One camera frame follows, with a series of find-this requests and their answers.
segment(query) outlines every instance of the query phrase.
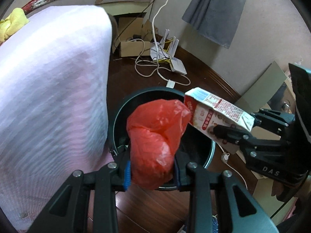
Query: das logo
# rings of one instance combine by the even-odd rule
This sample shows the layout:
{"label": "das logo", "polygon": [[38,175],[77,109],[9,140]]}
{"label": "das logo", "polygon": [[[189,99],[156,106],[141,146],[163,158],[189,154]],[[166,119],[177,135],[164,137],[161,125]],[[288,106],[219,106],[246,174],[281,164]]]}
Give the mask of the das logo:
{"label": "das logo", "polygon": [[[263,170],[264,172],[267,172],[269,169],[268,169],[268,167],[264,166],[262,170]],[[271,169],[270,171],[268,171],[268,173],[271,173],[271,174],[273,174],[274,176],[278,176],[280,172],[279,172],[279,171],[273,172],[273,169]]]}

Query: red and white carton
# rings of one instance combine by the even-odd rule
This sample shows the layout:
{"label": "red and white carton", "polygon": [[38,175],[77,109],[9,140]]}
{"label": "red and white carton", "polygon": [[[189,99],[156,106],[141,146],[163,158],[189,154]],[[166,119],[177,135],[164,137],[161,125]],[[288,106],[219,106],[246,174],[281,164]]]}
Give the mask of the red and white carton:
{"label": "red and white carton", "polygon": [[255,119],[250,114],[201,88],[186,92],[184,104],[192,114],[190,124],[231,154],[236,153],[239,146],[217,138],[214,127],[224,125],[250,132],[254,125]]}

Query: white fabric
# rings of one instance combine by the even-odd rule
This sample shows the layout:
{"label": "white fabric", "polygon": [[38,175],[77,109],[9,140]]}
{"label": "white fabric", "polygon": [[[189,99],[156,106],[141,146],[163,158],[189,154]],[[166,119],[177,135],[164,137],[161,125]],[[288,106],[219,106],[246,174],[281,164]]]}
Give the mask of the white fabric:
{"label": "white fabric", "polygon": [[49,7],[29,20],[0,47],[0,207],[20,231],[75,169],[93,171],[108,129],[104,9]]}

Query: open cardboard box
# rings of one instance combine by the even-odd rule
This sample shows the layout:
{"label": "open cardboard box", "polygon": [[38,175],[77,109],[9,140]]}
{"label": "open cardboard box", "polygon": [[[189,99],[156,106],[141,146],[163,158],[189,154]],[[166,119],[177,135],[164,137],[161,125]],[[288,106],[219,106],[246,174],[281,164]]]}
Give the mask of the open cardboard box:
{"label": "open cardboard box", "polygon": [[[143,18],[119,18],[118,35],[121,32],[122,34],[116,41],[113,41],[112,52],[114,52],[116,47],[120,44],[120,57],[137,57],[140,55],[145,44],[145,51],[142,56],[149,56],[151,48],[150,41],[153,39],[151,22],[147,20],[144,25],[142,23]],[[141,35],[144,44],[142,41],[130,42],[129,40],[133,38],[133,35]]]}

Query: wooden baseboard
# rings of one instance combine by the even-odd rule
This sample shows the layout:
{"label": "wooden baseboard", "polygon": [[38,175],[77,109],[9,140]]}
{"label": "wooden baseboard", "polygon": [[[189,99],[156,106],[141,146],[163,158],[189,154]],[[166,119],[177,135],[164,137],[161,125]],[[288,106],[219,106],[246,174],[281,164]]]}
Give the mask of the wooden baseboard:
{"label": "wooden baseboard", "polygon": [[229,95],[229,101],[235,103],[240,99],[240,95],[236,90],[231,87],[218,73],[216,73],[212,68],[206,65],[203,61],[198,59],[196,56],[192,55],[190,52],[186,51],[182,47],[178,46],[175,57],[180,59],[183,63],[195,64],[200,68],[200,73],[205,74],[208,78],[219,84]]}

